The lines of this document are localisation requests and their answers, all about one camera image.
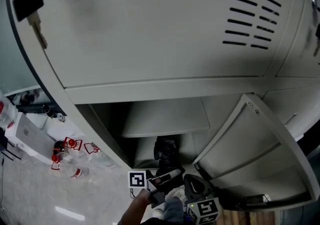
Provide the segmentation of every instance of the plastic bottle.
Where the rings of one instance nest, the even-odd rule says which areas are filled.
[[[3,95],[0,91],[0,127],[6,130],[15,122],[18,115],[16,106]]]
[[[69,154],[60,152],[52,155],[52,161],[59,164],[58,169],[66,176],[74,179],[85,179],[89,174],[89,169],[79,167],[78,162]]]
[[[90,162],[89,160],[89,154],[87,153],[87,151],[84,148],[84,142],[82,142],[82,145],[80,147],[80,149],[76,149],[77,147],[77,139],[73,139],[70,138],[67,142],[68,146],[70,148],[68,148],[68,152],[69,154],[75,158],[77,161],[83,161],[83,162]]]
[[[96,152],[89,155],[91,162],[98,168],[112,168],[115,166],[114,161],[107,156],[98,146],[93,142],[91,146]]]

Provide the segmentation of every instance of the bottle label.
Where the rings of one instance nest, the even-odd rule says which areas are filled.
[[[2,110],[4,109],[4,106],[5,106],[5,104],[2,101],[0,101],[0,114],[1,114]]]
[[[71,178],[79,178],[81,175],[82,175],[82,170],[78,168],[74,176],[71,176]]]

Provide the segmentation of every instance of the cable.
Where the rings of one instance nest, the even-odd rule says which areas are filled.
[[[136,198],[136,196],[135,196],[135,194],[134,194],[134,189],[133,189],[133,188],[130,188],[130,198],[132,198],[132,199],[135,199],[135,198]]]

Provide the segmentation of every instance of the hand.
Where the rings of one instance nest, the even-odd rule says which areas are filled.
[[[151,196],[151,193],[143,188],[140,191],[140,193],[135,197],[135,199],[142,201],[146,205],[150,205],[151,204],[150,196]]]

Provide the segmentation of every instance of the floor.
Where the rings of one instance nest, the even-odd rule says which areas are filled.
[[[275,213],[223,210],[216,225],[275,225]]]
[[[37,160],[24,152],[21,156],[21,161],[4,157],[1,202],[4,211],[0,210],[0,216],[6,224],[113,225],[132,201],[127,170],[123,168],[94,175],[99,178],[96,182],[85,182],[57,177],[46,164],[32,163]],[[81,219],[84,216],[84,221],[62,214],[56,207],[81,215]],[[143,220],[151,214],[148,208]]]

